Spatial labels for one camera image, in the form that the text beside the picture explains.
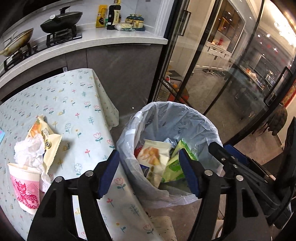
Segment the blue pink wipes packet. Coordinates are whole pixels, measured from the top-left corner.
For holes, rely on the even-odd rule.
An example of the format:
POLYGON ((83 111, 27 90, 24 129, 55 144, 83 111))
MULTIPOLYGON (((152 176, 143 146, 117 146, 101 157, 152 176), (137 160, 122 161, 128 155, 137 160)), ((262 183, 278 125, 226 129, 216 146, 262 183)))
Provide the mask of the blue pink wipes packet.
POLYGON ((0 128, 0 143, 4 139, 4 136, 5 136, 5 132, 0 128))

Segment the white paper towel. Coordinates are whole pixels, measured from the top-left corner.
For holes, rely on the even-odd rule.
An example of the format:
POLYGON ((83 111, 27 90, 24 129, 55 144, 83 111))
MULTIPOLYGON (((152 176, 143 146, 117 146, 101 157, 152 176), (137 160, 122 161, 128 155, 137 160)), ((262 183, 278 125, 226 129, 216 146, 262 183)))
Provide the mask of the white paper towel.
POLYGON ((23 141, 16 142, 14 151, 16 163, 34 168, 40 173, 40 189, 44 193, 47 192, 51 185, 51 180, 46 173, 46 165, 43 161, 45 143, 42 135, 38 133, 34 137, 28 137, 23 141))

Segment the cream frying pan with lid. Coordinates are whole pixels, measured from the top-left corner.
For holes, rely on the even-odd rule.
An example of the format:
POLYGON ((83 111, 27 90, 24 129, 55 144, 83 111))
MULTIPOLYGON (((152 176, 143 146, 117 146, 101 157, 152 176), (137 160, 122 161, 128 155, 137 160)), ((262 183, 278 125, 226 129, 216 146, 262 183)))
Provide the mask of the cream frying pan with lid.
POLYGON ((30 28, 28 30, 25 30, 18 34, 17 36, 12 35, 9 39, 10 42, 4 47, 4 49, 1 51, 0 55, 3 55, 5 57, 10 57, 13 54, 15 54, 19 49, 24 47, 29 43, 29 40, 31 39, 33 35, 33 28, 30 28))

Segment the dark soy sauce bottle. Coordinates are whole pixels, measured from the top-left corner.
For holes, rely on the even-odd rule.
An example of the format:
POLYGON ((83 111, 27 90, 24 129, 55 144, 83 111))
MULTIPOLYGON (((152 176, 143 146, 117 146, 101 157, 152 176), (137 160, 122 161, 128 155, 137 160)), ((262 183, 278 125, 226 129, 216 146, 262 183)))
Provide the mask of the dark soy sauce bottle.
POLYGON ((114 0, 109 6, 107 30, 114 30, 115 26, 120 22, 121 0, 114 0))

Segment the yellow green noodle package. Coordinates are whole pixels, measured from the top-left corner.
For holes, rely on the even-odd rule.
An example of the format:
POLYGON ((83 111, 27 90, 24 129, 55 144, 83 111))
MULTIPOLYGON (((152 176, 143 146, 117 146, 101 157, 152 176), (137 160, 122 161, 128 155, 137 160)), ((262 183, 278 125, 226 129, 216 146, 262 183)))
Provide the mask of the yellow green noodle package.
POLYGON ((195 161, 198 160, 195 154, 191 151, 191 149, 187 145, 187 143, 183 139, 181 139, 178 142, 176 148, 174 149, 171 155, 171 159, 167 162, 167 165, 166 165, 165 171, 163 172, 163 176, 161 180, 162 183, 178 181, 180 179, 185 178, 185 175, 182 171, 182 168, 179 162, 179 152, 181 149, 185 149, 187 154, 192 160, 195 160, 195 161))

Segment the pink lion paper cup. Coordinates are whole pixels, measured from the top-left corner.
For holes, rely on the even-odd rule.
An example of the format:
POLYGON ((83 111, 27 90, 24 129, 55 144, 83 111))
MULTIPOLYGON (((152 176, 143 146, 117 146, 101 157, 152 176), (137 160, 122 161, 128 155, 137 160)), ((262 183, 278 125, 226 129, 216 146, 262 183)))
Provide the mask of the pink lion paper cup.
POLYGON ((40 206, 40 176, 36 168, 8 163, 16 199, 24 211, 35 215, 40 206))

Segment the floral tablecloth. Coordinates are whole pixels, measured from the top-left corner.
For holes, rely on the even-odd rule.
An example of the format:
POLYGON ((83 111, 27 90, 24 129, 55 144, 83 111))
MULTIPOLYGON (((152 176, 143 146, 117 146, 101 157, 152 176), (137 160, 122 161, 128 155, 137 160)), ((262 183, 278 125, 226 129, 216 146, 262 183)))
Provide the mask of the floral tablecloth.
MULTIPOLYGON (((21 209, 9 174, 14 147, 38 116, 62 140, 49 177, 77 178, 105 161, 115 148, 110 130, 119 112, 92 69, 77 69, 42 80, 1 105, 1 208, 20 234, 27 238, 33 215, 21 209)), ((98 201, 103 221, 113 240, 161 240, 127 177, 119 166, 106 195, 98 201)))

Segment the black wok with lid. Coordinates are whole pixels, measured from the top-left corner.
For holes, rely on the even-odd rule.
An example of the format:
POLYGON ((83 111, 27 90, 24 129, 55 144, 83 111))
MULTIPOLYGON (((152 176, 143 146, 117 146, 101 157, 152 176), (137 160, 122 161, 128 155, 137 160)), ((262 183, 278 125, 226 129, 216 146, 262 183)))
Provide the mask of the black wok with lid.
POLYGON ((70 7, 66 6, 61 8, 59 15, 51 15, 48 20, 43 22, 40 25, 42 31, 51 34, 75 27, 83 13, 81 11, 66 12, 68 8, 70 7))

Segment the trash bin with liner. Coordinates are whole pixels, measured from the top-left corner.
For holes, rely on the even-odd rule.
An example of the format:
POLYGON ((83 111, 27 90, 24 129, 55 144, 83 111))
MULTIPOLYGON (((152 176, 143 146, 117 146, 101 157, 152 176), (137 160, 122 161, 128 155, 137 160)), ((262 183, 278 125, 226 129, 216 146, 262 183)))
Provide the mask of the trash bin with liner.
POLYGON ((197 200, 185 178, 162 183, 167 162, 183 139, 205 169, 217 175, 222 164, 209 154, 212 142, 222 145, 218 129, 193 108, 175 102, 152 102, 126 124, 116 148, 141 204, 147 208, 187 205, 197 200))

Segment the cream dried fruit snack bag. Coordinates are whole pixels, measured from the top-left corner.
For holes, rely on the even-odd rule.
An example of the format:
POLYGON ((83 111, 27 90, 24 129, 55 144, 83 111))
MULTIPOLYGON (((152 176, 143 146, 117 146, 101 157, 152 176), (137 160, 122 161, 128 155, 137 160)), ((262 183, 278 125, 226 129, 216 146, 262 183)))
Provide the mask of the cream dried fruit snack bag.
POLYGON ((46 174, 48 174, 61 143, 62 135, 54 133, 49 125, 44 121, 44 117, 42 115, 38 116, 35 123, 28 131, 27 138, 34 138, 36 135, 41 135, 43 143, 45 144, 43 162, 46 166, 46 174))

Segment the glass sliding door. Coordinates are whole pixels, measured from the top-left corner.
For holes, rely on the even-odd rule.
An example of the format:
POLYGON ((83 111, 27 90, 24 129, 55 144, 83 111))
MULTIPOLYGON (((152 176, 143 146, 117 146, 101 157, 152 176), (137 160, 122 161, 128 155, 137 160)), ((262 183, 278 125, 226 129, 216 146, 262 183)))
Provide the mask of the glass sliding door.
POLYGON ((205 115, 225 144, 269 130, 295 97, 295 1, 183 1, 158 100, 205 115))

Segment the green lidded spice jar set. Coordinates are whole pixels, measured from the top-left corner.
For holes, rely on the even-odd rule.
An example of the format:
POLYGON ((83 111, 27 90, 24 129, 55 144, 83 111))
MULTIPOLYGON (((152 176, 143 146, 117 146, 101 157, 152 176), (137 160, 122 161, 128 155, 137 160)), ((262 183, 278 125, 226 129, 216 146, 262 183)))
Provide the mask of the green lidded spice jar set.
POLYGON ((131 14, 125 18, 127 24, 131 24, 136 31, 145 31, 144 18, 141 15, 131 14))

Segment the yellow seasoning bag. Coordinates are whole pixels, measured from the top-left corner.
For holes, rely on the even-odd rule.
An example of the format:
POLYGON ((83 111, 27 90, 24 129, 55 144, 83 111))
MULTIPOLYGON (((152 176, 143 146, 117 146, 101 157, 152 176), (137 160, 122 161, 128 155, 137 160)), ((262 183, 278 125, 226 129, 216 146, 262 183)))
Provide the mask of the yellow seasoning bag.
POLYGON ((98 14, 96 18, 96 28, 104 28, 106 15, 107 15, 107 8, 108 6, 105 4, 101 4, 98 8, 98 14))

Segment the black gas stove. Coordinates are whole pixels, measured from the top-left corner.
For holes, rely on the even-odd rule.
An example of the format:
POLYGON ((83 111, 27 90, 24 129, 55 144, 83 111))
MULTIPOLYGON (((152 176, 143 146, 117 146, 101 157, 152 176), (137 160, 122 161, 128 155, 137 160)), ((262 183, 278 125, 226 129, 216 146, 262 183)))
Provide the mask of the black gas stove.
POLYGON ((1 76, 8 72, 10 69, 28 59, 30 56, 44 51, 48 48, 54 47, 58 44, 66 43, 69 41, 82 38, 82 33, 76 30, 76 26, 71 29, 61 30, 59 32, 48 34, 46 40, 34 44, 33 42, 27 43, 24 47, 16 51, 12 56, 7 57, 3 63, 1 63, 1 76))

